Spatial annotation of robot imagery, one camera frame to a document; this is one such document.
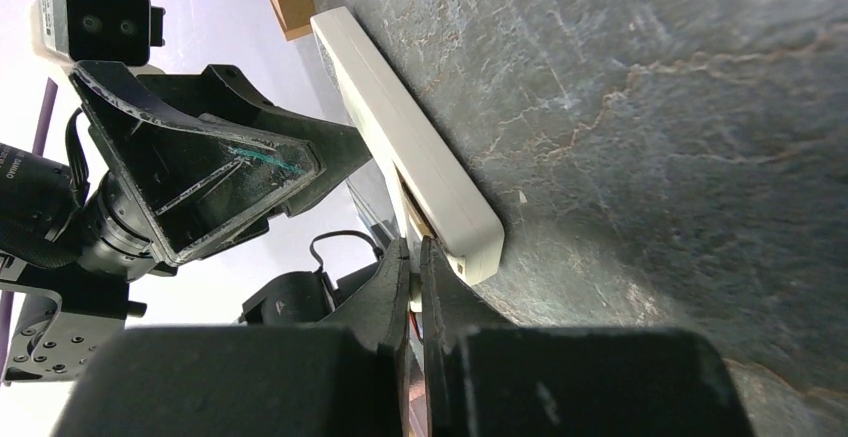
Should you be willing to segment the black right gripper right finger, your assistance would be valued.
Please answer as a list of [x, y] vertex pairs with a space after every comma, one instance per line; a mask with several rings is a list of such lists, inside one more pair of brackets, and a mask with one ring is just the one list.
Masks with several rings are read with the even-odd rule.
[[421, 245], [429, 432], [434, 436], [750, 436], [722, 358], [668, 327], [508, 321]]

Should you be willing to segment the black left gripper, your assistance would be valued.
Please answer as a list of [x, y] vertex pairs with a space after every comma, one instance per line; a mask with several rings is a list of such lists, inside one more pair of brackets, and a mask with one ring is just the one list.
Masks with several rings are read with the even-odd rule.
[[62, 244], [98, 276], [174, 277], [275, 206], [288, 217], [311, 210], [372, 159], [356, 128], [274, 105], [234, 65], [139, 75], [81, 61], [69, 78], [115, 176], [89, 192], [74, 110]]

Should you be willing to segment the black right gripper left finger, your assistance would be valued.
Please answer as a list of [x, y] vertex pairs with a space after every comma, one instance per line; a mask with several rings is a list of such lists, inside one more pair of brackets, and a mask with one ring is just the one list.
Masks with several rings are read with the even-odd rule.
[[88, 362], [57, 436], [404, 436], [409, 253], [317, 323], [136, 327]]

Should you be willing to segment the white remote control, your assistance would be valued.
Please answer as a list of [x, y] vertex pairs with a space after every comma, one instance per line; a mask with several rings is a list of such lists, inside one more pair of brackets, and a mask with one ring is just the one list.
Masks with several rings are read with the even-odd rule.
[[496, 212], [345, 7], [311, 26], [328, 74], [382, 173], [410, 248], [430, 238], [469, 286], [495, 275], [505, 240]]

